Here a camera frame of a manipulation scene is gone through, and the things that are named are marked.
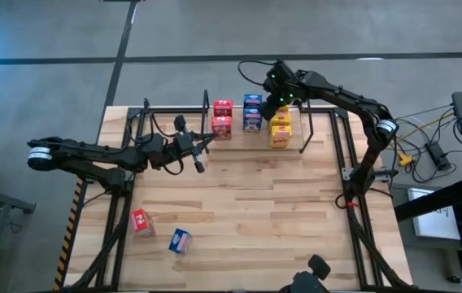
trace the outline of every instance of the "wooden table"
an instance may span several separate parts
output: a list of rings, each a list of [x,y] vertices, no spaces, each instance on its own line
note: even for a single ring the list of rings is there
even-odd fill
[[[127,109],[106,110],[100,145],[120,147]],[[334,205],[342,186],[330,118],[312,115],[314,137],[301,155],[296,150],[235,151],[210,145],[210,154],[201,157],[203,174],[188,160],[179,176],[155,170],[138,174],[132,209],[149,212],[157,234],[143,238],[129,228],[120,290],[277,291],[291,283],[295,273],[309,269],[312,254],[322,256],[332,268],[324,282],[330,290],[359,289],[347,215]],[[173,131],[174,116],[157,115],[166,132]],[[185,118],[191,129],[200,130],[199,114]],[[306,115],[301,121],[306,137]],[[361,159],[366,138],[353,115],[351,129]],[[382,183],[374,187],[387,190]],[[99,185],[90,185],[85,198],[100,192]],[[366,198],[378,249],[397,274],[411,283],[390,198],[372,191]],[[109,203],[110,197],[104,195],[84,206],[72,254],[67,256],[65,285],[74,283],[99,252]],[[184,256],[168,250],[175,228],[193,235]],[[370,280],[366,251],[364,259]],[[111,262],[113,257],[108,260],[106,282]]]

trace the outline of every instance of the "snack box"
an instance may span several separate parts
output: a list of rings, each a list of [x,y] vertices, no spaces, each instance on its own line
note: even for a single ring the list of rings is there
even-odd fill
[[[191,234],[177,228],[173,234],[172,241],[169,243],[169,250],[178,254],[184,254],[188,249],[188,244],[190,244],[190,241]]]
[[[277,113],[271,118],[271,126],[274,125],[290,125],[289,106],[280,107]]]
[[[135,231],[135,233],[144,237],[155,234],[153,221],[142,208],[139,208],[130,213],[130,221],[132,222],[133,231]]]
[[[271,128],[271,148],[285,148],[289,145],[290,137],[292,136],[290,126],[274,125]]]
[[[244,94],[244,109],[247,107],[258,109],[261,103],[261,94]]]
[[[213,116],[233,116],[233,100],[215,100],[213,102]]]
[[[231,139],[232,123],[230,116],[213,117],[211,119],[211,130],[215,134],[215,140]]]
[[[262,127],[262,115],[258,109],[244,108],[244,132],[259,132]]]

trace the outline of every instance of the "red and white box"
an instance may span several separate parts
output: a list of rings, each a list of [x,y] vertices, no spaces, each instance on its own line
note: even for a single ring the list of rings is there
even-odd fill
[[[130,221],[132,222],[133,231],[144,237],[155,235],[153,221],[142,208],[130,213]]]
[[[211,120],[211,130],[215,134],[215,140],[231,139],[231,117],[213,117]]]
[[[215,100],[213,102],[213,116],[233,116],[233,100]]]

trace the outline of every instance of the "blue and white box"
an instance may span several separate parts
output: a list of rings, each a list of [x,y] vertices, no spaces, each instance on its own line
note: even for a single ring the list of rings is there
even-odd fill
[[[261,94],[244,94],[244,109],[247,107],[258,109],[261,103]]]
[[[173,234],[172,241],[169,243],[169,250],[178,254],[184,254],[186,249],[188,249],[188,244],[190,244],[190,241],[191,234],[177,228]]]
[[[258,109],[244,108],[244,132],[260,132],[262,115]]]

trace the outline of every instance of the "yellow box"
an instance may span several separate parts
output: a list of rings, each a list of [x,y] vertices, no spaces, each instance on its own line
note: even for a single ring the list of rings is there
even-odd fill
[[[277,111],[274,117],[271,119],[271,126],[274,125],[290,125],[290,113],[288,111]]]
[[[271,148],[285,148],[289,145],[293,133],[290,126],[275,125],[271,127]]]

